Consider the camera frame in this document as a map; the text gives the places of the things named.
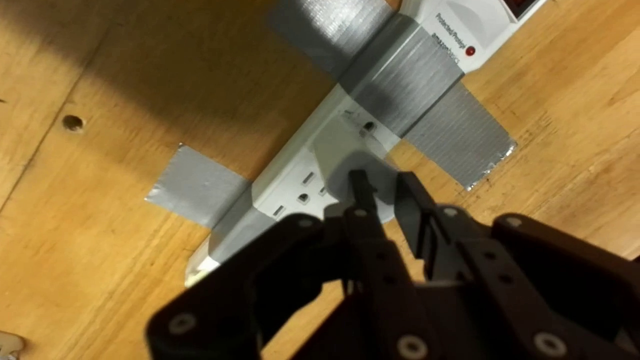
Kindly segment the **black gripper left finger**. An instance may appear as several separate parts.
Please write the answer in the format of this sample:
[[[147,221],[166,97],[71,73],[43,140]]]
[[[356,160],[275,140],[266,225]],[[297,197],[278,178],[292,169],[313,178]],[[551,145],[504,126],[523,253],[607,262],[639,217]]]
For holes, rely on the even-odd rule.
[[[389,291],[399,254],[379,221],[369,175],[351,173],[349,188],[353,205],[343,215],[277,223],[163,307],[147,327],[152,360],[260,360],[264,344],[335,280],[347,288],[349,307],[333,336],[336,349],[390,356]]]

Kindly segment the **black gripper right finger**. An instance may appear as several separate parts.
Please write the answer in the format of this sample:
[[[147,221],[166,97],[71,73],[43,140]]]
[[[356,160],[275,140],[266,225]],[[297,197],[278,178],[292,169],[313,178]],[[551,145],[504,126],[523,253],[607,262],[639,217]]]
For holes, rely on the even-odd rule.
[[[640,270],[524,215],[490,225],[436,202],[403,173],[394,212],[424,262],[427,291],[453,301],[467,343],[501,360],[639,360]]]

